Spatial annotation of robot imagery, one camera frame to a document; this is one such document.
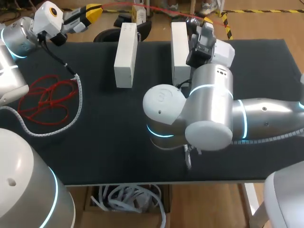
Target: small hole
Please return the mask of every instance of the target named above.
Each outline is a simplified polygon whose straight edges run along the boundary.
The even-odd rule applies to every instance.
[[[8,178],[8,183],[9,183],[9,185],[12,186],[12,187],[16,186],[16,182],[15,182],[15,180],[12,179],[12,178]]]

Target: white box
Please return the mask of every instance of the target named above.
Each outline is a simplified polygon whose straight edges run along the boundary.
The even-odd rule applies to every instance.
[[[132,88],[136,51],[136,23],[123,23],[114,62],[116,87]]]
[[[141,6],[132,6],[132,23],[137,25],[146,22],[146,9]]]
[[[191,67],[186,64],[188,54],[189,45],[186,23],[171,23],[172,82],[175,86],[190,79]]]

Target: shoe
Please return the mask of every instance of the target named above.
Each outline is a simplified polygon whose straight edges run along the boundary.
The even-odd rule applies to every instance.
[[[175,11],[175,12],[180,11],[178,3],[176,3],[175,5],[172,5],[172,6],[168,6],[168,3],[165,0],[162,0],[161,3],[162,3],[161,7],[165,10],[171,10],[171,11]],[[166,12],[166,11],[164,11],[163,13],[169,15],[169,17],[171,17],[171,18],[178,16],[178,14],[176,14],[176,13],[170,13],[170,12]]]
[[[202,8],[199,11],[199,13],[203,14],[203,15],[208,15],[210,13],[212,13],[213,11],[215,11],[218,7],[217,1],[213,0],[211,4],[209,3],[203,3],[202,4]]]

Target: red line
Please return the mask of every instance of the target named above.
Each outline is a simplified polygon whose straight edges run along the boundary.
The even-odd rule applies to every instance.
[[[176,15],[181,15],[181,16],[185,16],[185,17],[191,17],[191,18],[196,18],[196,19],[199,19],[199,20],[204,20],[204,18],[194,16],[194,15],[191,15],[191,14],[186,14],[186,13],[176,12],[176,11],[172,11],[172,10],[168,10],[168,9],[158,8],[158,7],[155,7],[155,6],[147,6],[147,5],[136,4],[136,3],[131,3],[131,2],[111,2],[111,3],[103,4],[101,6],[101,8],[104,9],[104,7],[117,6],[117,5],[142,6],[142,7],[150,8],[152,10],[157,10],[157,11],[167,12],[167,13],[170,13],[170,14],[176,14]],[[216,21],[214,21],[213,24],[224,26],[222,23],[219,23],[219,22],[216,22]]]

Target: black cable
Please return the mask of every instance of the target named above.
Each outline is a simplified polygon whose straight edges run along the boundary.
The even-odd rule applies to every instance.
[[[7,18],[7,19],[4,19],[3,21],[0,21],[1,24],[8,22],[8,21],[16,20],[17,18],[19,18],[21,16],[20,10],[17,10],[17,9],[7,9],[5,11],[1,11],[0,16],[3,16],[8,13],[14,13],[15,16],[13,18]]]
[[[177,84],[176,87],[177,87],[178,89],[180,89],[181,86],[182,86],[183,84],[185,84],[185,83],[191,83],[191,79],[187,79],[186,81],[183,81],[182,83]]]
[[[65,63],[61,58],[56,56],[53,52],[51,52],[48,49],[48,45],[47,45],[47,42],[45,39],[40,44],[41,44],[42,49],[45,50],[45,52],[48,53],[54,60],[56,60],[58,63],[62,64],[63,66],[65,66],[67,71],[70,72],[72,75],[76,75],[74,70],[72,70],[72,68],[70,68],[70,66],[67,63]]]

